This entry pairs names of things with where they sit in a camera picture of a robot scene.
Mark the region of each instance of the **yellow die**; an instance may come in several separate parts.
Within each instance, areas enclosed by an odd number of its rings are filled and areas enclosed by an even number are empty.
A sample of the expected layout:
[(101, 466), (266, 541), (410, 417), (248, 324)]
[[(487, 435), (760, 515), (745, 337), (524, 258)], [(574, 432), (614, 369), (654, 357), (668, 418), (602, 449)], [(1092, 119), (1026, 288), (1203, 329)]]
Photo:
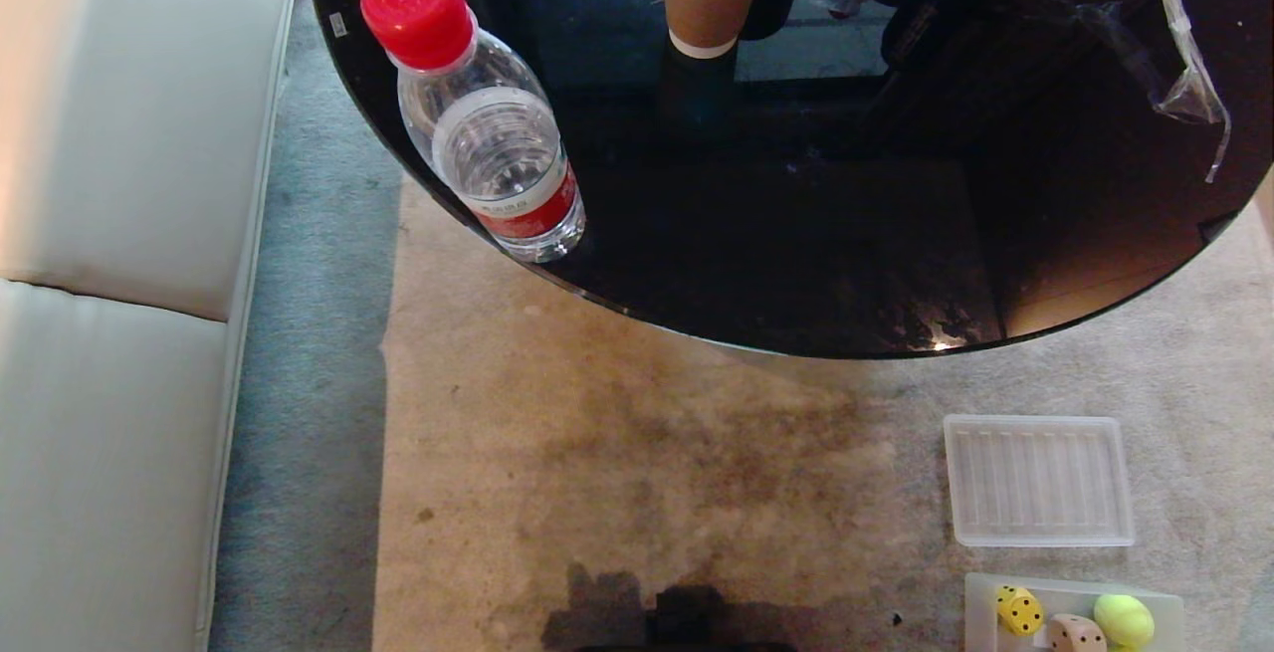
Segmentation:
[(1043, 606), (1024, 587), (1005, 585), (996, 590), (995, 611), (1000, 623), (1018, 637), (1029, 637), (1045, 625)]

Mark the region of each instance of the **yellow-green ball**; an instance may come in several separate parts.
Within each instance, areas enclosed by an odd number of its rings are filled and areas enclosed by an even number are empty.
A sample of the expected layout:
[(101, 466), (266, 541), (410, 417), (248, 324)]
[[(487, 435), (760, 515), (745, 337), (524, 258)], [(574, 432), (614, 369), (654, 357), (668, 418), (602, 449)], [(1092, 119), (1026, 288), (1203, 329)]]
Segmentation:
[(1154, 616), (1130, 595), (1102, 595), (1093, 606), (1093, 619), (1111, 642), (1142, 647), (1154, 639)]

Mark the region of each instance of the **white leather sofa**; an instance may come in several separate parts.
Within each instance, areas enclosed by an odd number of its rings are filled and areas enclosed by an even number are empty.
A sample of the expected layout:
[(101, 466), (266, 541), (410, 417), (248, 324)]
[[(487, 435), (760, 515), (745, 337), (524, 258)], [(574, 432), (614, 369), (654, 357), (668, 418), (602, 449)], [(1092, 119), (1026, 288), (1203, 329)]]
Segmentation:
[(0, 0), (0, 651), (208, 646), (293, 0)]

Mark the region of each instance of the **plastic bottle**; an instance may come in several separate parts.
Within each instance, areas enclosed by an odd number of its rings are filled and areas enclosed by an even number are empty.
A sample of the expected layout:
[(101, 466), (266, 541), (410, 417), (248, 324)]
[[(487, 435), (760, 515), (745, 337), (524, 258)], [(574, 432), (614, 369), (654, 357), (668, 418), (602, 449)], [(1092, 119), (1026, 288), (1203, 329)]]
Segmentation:
[(361, 4), (433, 173), (515, 259), (566, 256), (583, 236), (583, 202), (535, 73), (479, 29), (465, 0)]

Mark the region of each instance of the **beige carpet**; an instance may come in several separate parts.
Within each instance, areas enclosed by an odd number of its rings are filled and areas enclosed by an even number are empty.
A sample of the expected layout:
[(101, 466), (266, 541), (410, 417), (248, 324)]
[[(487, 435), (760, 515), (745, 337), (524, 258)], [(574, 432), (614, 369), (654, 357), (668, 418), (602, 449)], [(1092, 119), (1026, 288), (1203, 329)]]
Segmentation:
[[(679, 583), (713, 585), (752, 641), (952, 651), (972, 570), (1181, 595), (1189, 649), (1274, 649), (1274, 250), (1255, 209), (1097, 321), (905, 363), (628, 321), (506, 261), (417, 185), (399, 229), (377, 651), (634, 642), (641, 606)], [(1120, 419), (1136, 546), (957, 544), (947, 413)]]

